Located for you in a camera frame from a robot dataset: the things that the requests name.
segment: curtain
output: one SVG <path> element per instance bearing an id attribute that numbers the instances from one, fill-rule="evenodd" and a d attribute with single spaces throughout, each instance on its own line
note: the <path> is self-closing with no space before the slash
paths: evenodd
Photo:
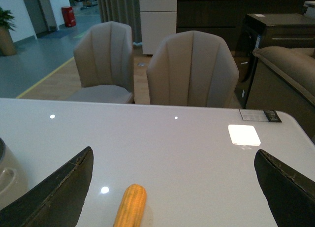
<path id="1" fill-rule="evenodd" d="M 132 28 L 133 41 L 140 43 L 141 23 L 139 0 L 97 0 L 101 22 L 115 21 Z"/>

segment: green leaves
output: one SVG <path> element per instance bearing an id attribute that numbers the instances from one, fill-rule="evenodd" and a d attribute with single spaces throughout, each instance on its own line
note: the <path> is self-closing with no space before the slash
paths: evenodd
<path id="1" fill-rule="evenodd" d="M 3 10 L 0 7 L 0 27 L 14 30 L 13 28 L 16 26 L 12 23 L 12 20 L 14 19 L 14 17 L 11 14 L 12 13 L 10 10 Z"/>

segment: glossy tabletop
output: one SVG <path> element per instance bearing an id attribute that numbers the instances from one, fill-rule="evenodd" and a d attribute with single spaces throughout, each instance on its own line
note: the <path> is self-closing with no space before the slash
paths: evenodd
<path id="1" fill-rule="evenodd" d="M 92 147 L 80 227 L 112 227 L 133 183 L 148 195 L 143 227 L 272 227 L 253 165 L 257 150 L 315 181 L 315 146 L 291 116 L 278 115 L 282 123 L 243 121 L 238 109 L 0 99 L 0 137 L 30 188 Z M 261 145 L 232 144 L 232 124 L 254 126 Z"/>

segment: red trash can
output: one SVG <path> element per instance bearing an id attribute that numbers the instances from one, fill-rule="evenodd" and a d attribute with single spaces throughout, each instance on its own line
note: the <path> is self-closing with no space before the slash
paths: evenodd
<path id="1" fill-rule="evenodd" d="M 73 27 L 76 25 L 73 9 L 71 6 L 61 8 L 63 12 L 64 24 L 66 27 Z"/>

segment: yellow corn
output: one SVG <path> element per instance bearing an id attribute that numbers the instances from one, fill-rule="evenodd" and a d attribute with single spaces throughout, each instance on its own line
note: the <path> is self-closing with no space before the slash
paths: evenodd
<path id="1" fill-rule="evenodd" d="M 114 227 L 139 227 L 146 200 L 147 193 L 144 187 L 138 184 L 130 185 L 120 203 Z"/>

